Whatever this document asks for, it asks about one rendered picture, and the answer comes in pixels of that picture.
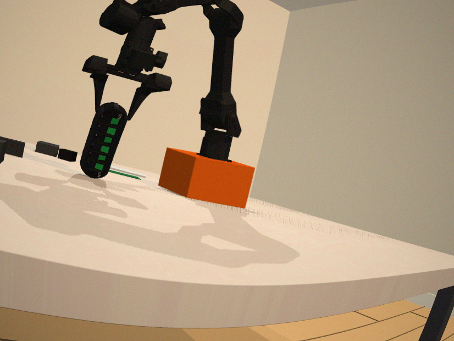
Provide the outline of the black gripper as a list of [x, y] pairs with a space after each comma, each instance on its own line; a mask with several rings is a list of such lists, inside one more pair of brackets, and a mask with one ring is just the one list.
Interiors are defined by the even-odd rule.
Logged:
[[132, 119], [137, 109], [150, 93], [170, 91], [172, 79], [170, 76], [160, 73], [143, 74], [143, 68], [122, 65], [126, 52], [130, 49], [133, 43], [137, 43], [138, 49], [147, 50], [151, 44], [145, 40], [137, 38], [126, 38], [121, 47], [119, 57], [115, 65], [108, 64], [108, 59], [92, 55], [89, 57], [82, 69], [83, 72], [91, 73], [90, 78], [93, 79], [95, 88], [95, 112], [98, 112], [101, 104], [103, 90], [108, 79], [107, 75], [112, 74], [122, 78], [127, 78], [141, 83], [141, 87], [137, 87], [134, 98], [128, 112], [128, 121]]

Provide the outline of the dark grey switch panel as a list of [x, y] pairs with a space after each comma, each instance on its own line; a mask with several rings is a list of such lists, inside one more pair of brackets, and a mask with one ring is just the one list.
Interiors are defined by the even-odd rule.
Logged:
[[109, 172], [128, 115], [117, 103], [99, 106], [80, 160], [82, 171], [90, 178], [103, 178]]

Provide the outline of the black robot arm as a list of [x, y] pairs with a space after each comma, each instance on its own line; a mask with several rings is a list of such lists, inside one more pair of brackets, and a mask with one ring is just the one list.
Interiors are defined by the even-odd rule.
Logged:
[[[213, 8], [215, 4], [219, 8]], [[203, 7], [203, 14], [209, 20], [209, 29], [214, 36], [211, 87], [206, 98], [201, 98], [200, 152], [196, 154], [211, 159], [232, 162], [229, 152], [232, 137], [240, 136], [242, 129], [237, 116], [237, 106], [231, 93], [234, 39], [241, 31], [243, 13], [230, 0], [138, 0], [130, 4], [125, 0], [113, 0], [101, 14], [99, 25], [126, 38], [142, 39], [152, 44], [157, 30], [165, 30], [162, 19], [151, 15], [166, 14], [181, 7]], [[124, 56], [122, 65], [144, 68], [150, 72], [154, 67], [163, 68], [168, 53], [154, 48], [138, 49], [133, 43]], [[226, 132], [214, 130], [223, 129]]]

